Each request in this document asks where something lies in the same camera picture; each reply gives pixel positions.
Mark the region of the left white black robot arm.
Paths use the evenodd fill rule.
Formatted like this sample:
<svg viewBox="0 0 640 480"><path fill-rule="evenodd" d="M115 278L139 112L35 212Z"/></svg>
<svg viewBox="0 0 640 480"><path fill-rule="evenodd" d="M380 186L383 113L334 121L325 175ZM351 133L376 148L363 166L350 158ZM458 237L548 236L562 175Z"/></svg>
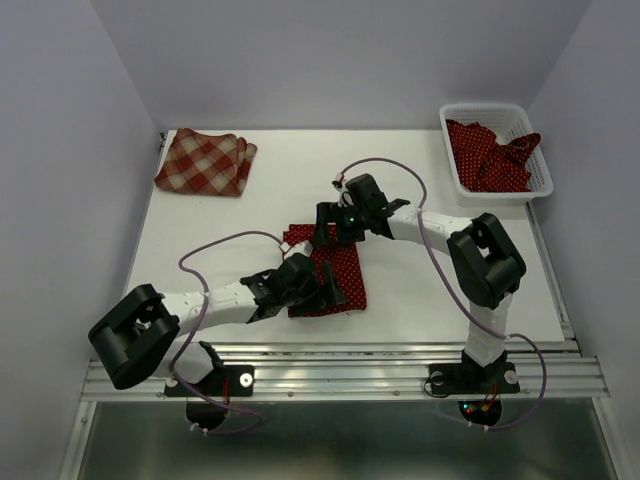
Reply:
<svg viewBox="0 0 640 480"><path fill-rule="evenodd" d="M210 342L196 340L198 331L248 325L283 309L321 313L346 301L329 262L317 265L295 253L276 269L208 292L160 293L139 285L91 328L88 339L117 390L164 377L173 396L249 396L253 368L225 365Z"/></svg>

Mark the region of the red beige plaid skirt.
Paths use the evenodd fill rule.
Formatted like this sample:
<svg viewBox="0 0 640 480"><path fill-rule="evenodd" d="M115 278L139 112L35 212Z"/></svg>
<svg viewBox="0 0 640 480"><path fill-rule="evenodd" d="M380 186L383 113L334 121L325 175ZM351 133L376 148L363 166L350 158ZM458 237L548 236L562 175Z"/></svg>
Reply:
<svg viewBox="0 0 640 480"><path fill-rule="evenodd" d="M244 137L181 128L154 184L159 190L182 195L241 197L257 153L258 147Z"/></svg>

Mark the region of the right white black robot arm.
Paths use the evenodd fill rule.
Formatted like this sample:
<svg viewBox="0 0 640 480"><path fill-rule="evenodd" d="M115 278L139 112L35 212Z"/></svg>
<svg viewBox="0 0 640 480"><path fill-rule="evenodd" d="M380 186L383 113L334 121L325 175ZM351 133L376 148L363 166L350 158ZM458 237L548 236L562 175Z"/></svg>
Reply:
<svg viewBox="0 0 640 480"><path fill-rule="evenodd" d="M469 319L468 336L458 362L429 366L427 391L437 398L518 393L518 375L505 349L506 323L526 265L498 218L448 216L405 199L389 200L369 174L334 185L339 200L316 206L314 246L350 245L371 232L421 244L428 254L441 252L452 262L466 298L460 305Z"/></svg>

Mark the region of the red white polka-dot skirt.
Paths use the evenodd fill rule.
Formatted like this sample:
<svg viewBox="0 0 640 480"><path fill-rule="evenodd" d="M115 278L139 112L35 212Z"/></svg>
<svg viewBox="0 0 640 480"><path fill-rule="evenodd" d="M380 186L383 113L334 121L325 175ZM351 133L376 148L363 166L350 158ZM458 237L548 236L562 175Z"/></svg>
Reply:
<svg viewBox="0 0 640 480"><path fill-rule="evenodd" d="M337 235L336 227L330 225L332 235ZM360 260L355 244L331 244L322 248L313 248L311 259L317 266L317 277L322 285L321 264L329 262L334 271L340 289L344 292L347 302L339 306L325 306L316 313L297 313L292 307L288 308L289 318L323 317L332 314L364 311L367 308L367 296L362 276Z"/></svg>

